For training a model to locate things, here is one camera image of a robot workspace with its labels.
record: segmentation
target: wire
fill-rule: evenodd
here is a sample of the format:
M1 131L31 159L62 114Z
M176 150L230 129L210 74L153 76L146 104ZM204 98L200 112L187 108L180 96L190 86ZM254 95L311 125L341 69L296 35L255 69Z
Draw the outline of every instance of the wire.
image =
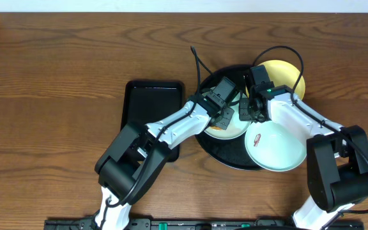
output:
M194 46L191 46L190 47L191 49L191 52L193 53L194 57L195 57L195 63L196 63L196 66L197 66L197 91L196 91L196 94L195 94L195 102L194 104L192 105L190 111L188 113L186 113L185 115L183 115L182 117L170 122L168 125L165 125L163 126L163 128L159 131L159 133L157 134L156 136L156 139L154 140L154 145L152 145L149 153L148 153L148 156L147 157L150 157L152 156L153 154L153 151L155 149L155 146L158 144L158 140L160 139L161 135L170 127L172 126L173 124L181 121L182 119L186 118L187 116L191 115L192 112L194 111L194 109L196 108L196 105L197 105L197 102L198 102L198 99L199 99L199 95L200 95L200 85L201 85L201 70L200 70L200 67L199 67L199 64L201 63L199 58L198 58L198 55L197 55L197 52L196 52L196 48ZM143 166L142 166L142 169L139 173L139 176L137 177L136 181L134 182L132 188L128 191L127 195L122 198L122 200L119 200L116 204L110 204L110 199L106 199L105 203L106 203L106 208L115 208L119 205L125 205L125 203L127 202L127 199L131 196L131 194L134 192L135 188L137 187L137 185L139 184L139 182L142 180L142 177L144 176L144 172L147 170L148 168L148 160L144 160L144 163L143 163ZM102 220L102 224L100 225L100 228L102 228L105 220L104 220L105 216L103 216L103 220Z
M351 141L348 137L346 137L340 131L338 131L335 128L331 127L330 125L326 124L326 120L320 120L317 117L313 116L311 113L307 112L302 106L299 105L298 100L295 100L293 98L293 95L295 93L295 89L298 86L298 83L299 83L300 79L302 78L303 70L304 70L303 59L302 59L301 55L298 53L298 51L296 51L295 49L293 49L291 47L285 46L285 45L277 45L277 46L271 47L269 49L266 49L265 51L263 51L262 53L260 53L260 55L258 55L257 58L255 58L255 61L253 62L252 66L255 66L256 65L256 62L258 61L258 59L263 54L265 54L268 51L271 51L273 49L288 49L288 50L294 52L298 56L298 58L299 58L301 69L300 69L299 76L298 76L298 78L297 78L297 80L295 82L295 85L292 88L292 93L291 93L292 105L295 105L304 114L308 115L308 117L312 118L314 121L318 122L320 125L323 125L324 127L328 128L329 130L331 130L332 132L334 132L335 134L339 135L343 140L346 141L346 143L350 147L352 147L360 155L360 157L364 160L364 162L368 166L368 159L367 159L367 157L365 157L363 151L355 143L353 143L353 141ZM342 210L342 211L339 211L338 212L338 216L343 216L343 213L366 214L366 213L368 213L368 209L367 210ZM326 227L330 226L335 221L335 219L332 220L332 221L330 221L330 223L327 226L323 226L323 228L326 228Z

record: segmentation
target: robotic arm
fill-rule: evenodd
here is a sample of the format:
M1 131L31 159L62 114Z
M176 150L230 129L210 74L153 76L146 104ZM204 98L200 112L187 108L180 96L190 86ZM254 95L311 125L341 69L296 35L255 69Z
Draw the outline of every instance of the robotic arm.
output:
M249 74L252 76L252 80L247 82L250 97L240 100L240 119L254 122L272 120L284 126L307 147L311 196L293 214L293 222L296 227L322 229L338 216L338 211L349 209L368 197L368 167L365 162L324 124L340 130L360 145L368 159L367 136L360 127L344 128L299 101L301 107L324 121L319 124L293 105L290 88L273 86L264 66L251 68ZM127 124L95 166L103 192L100 212L95 217L97 227L103 230L124 229L129 221L131 205L152 186L171 149L186 138L200 134L208 126L226 129L233 114L229 103L236 94L235 84L224 77L205 97L191 96L182 109L161 121L145 127ZM142 155L143 164L133 160L133 151ZM349 163L337 167L335 157L338 156L349 157Z

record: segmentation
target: yellow bowl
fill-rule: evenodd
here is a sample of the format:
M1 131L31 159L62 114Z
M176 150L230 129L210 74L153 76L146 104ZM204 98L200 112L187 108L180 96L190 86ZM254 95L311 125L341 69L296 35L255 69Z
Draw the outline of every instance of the yellow bowl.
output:
M290 88L293 88L293 85L295 85L300 74L300 71L295 66L286 61L270 60L259 65L265 66L269 79L273 81L275 86L287 85ZM303 79L303 76L300 78L298 86L295 89L295 93L300 99L303 99L303 96L305 95L305 79Z

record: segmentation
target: white backdrop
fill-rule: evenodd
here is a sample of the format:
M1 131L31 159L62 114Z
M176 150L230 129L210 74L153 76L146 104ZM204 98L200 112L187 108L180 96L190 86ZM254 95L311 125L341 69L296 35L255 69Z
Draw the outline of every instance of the white backdrop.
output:
M368 13L368 0L0 0L0 12Z

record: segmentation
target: white plate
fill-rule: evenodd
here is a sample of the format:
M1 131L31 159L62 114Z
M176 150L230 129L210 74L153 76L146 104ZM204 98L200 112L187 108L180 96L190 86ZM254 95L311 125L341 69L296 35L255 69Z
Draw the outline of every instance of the white plate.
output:
M306 157L306 147L282 125L273 121L249 126L245 134L245 148L257 165L277 172L298 167Z
M234 98L233 102L238 101L240 99L240 95L241 93L238 93L238 95ZM231 106L231 108L234 110L234 114L226 130L216 130L211 127L208 127L204 132L214 138L221 140L230 140L241 136L243 133L247 131L248 126L251 124L251 122L240 121L239 106L240 104Z

